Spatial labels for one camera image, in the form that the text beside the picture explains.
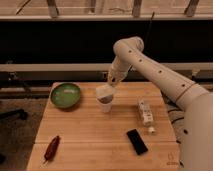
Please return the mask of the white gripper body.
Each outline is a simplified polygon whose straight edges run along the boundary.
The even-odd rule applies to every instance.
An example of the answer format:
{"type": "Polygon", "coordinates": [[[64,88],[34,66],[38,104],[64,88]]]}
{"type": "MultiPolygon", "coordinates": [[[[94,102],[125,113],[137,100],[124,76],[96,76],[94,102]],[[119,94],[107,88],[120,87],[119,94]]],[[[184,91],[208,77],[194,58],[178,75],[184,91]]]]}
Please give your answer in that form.
{"type": "Polygon", "coordinates": [[[131,65],[120,59],[115,58],[110,65],[109,71],[108,71],[108,77],[107,82],[111,86],[118,85],[122,80],[126,78],[128,75],[128,71],[131,68],[131,65]]]}

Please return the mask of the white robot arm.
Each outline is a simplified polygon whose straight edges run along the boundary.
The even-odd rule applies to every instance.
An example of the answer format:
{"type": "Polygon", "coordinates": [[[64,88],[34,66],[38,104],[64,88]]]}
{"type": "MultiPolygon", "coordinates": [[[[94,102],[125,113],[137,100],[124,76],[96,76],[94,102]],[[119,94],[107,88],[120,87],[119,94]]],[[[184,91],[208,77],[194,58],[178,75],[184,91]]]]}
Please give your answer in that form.
{"type": "Polygon", "coordinates": [[[118,40],[108,83],[116,86],[135,68],[185,112],[179,171],[213,171],[213,92],[142,53],[140,37],[118,40]]]}

